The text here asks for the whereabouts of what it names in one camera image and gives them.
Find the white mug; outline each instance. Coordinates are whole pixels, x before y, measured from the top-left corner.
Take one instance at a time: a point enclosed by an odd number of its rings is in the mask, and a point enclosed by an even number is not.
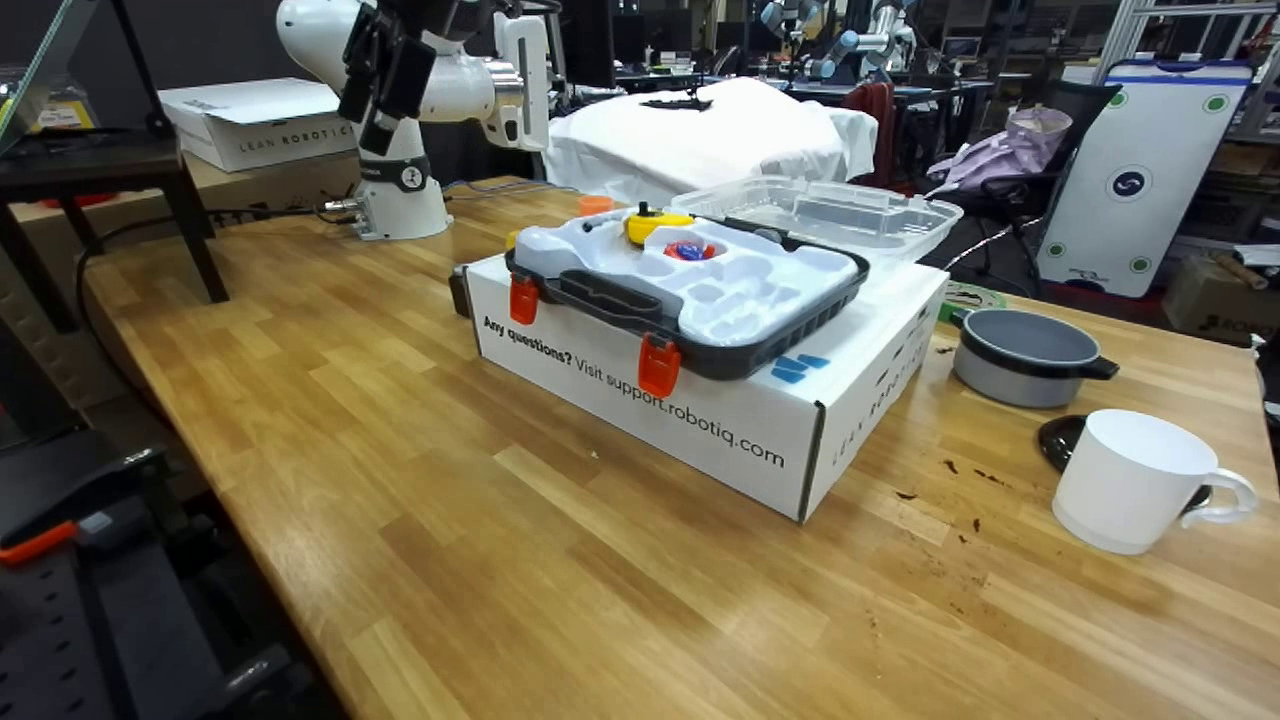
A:
[[[1252,486],[1221,469],[1199,438],[1125,409],[1105,409],[1085,422],[1079,443],[1053,498],[1053,517],[1066,532],[1121,558],[1146,554],[1171,523],[1234,523],[1252,509]]]

